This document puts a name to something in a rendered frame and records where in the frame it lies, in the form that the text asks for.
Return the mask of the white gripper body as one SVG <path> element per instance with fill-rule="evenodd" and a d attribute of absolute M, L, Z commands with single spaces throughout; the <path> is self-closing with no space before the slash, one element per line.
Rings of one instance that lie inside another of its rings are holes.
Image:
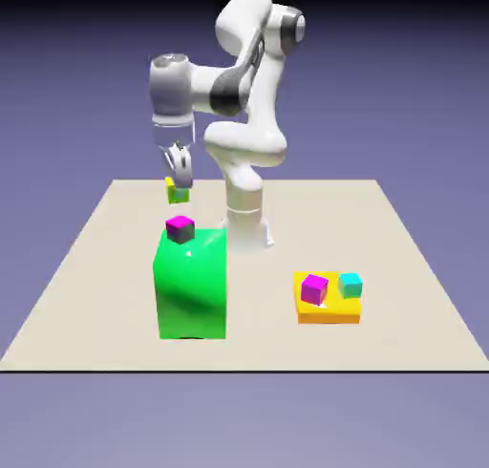
<path fill-rule="evenodd" d="M 186 145 L 175 142 L 162 149 L 169 175 L 178 188 L 191 188 L 193 185 L 191 155 Z"/>

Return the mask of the small cyan cube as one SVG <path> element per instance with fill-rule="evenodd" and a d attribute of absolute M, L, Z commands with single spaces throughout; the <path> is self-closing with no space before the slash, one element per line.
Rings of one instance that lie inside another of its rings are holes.
<path fill-rule="evenodd" d="M 360 298 L 363 291 L 363 281 L 355 272 L 341 273 L 338 289 L 344 299 Z"/>

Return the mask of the small yellow cube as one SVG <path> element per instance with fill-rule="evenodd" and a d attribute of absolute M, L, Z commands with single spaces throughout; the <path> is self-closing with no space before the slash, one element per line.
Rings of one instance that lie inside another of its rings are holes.
<path fill-rule="evenodd" d="M 190 189 L 177 187 L 171 177 L 165 178 L 167 199 L 170 204 L 190 202 Z"/>

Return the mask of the small magenta cube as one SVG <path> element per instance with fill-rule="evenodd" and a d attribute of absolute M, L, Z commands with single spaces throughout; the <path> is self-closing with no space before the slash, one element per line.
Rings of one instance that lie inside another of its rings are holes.
<path fill-rule="evenodd" d="M 329 279 L 310 273 L 301 283 L 300 298 L 303 302 L 322 307 L 328 292 Z"/>
<path fill-rule="evenodd" d="M 183 215 L 167 220 L 165 229 L 167 238 L 180 245 L 195 238 L 195 222 Z"/>

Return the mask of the large green box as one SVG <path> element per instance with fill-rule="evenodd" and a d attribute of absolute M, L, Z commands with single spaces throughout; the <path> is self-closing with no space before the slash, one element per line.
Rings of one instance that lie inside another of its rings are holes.
<path fill-rule="evenodd" d="M 153 261 L 160 339 L 225 338 L 226 258 L 223 229 L 199 228 L 183 244 L 161 234 Z"/>

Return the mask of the large yellow box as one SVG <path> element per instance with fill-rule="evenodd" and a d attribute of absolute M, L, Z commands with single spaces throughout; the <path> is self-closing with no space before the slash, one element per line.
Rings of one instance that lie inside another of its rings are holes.
<path fill-rule="evenodd" d="M 329 279 L 328 292 L 322 307 L 305 303 L 300 298 L 301 283 L 310 273 Z M 341 273 L 347 272 L 294 272 L 294 298 L 300 324 L 358 324 L 360 322 L 360 298 L 344 299 L 339 292 L 338 280 Z"/>

